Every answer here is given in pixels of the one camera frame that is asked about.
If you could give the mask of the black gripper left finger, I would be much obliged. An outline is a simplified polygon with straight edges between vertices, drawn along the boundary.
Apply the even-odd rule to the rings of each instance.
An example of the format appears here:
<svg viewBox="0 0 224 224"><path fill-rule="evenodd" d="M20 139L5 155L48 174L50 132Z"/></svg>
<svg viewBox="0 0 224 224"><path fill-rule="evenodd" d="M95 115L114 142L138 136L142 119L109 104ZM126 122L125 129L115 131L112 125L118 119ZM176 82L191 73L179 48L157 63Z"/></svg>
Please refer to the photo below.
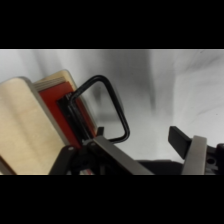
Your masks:
<svg viewBox="0 0 224 224"><path fill-rule="evenodd" d="M96 137L85 141L80 149L72 145L63 147L49 174L78 175L84 170L94 175L153 175L106 139L103 127L99 127Z"/></svg>

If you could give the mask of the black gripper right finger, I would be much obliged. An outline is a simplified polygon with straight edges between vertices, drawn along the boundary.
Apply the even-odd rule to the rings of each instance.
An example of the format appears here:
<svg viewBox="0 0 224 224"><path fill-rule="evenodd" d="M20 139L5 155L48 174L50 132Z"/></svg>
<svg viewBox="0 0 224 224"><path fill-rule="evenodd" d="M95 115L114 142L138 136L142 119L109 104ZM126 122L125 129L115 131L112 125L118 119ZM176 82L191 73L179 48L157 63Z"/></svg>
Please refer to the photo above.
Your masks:
<svg viewBox="0 0 224 224"><path fill-rule="evenodd" d="M189 138L176 126L169 128L168 142L184 160L182 175L203 175L206 167L207 139Z"/></svg>

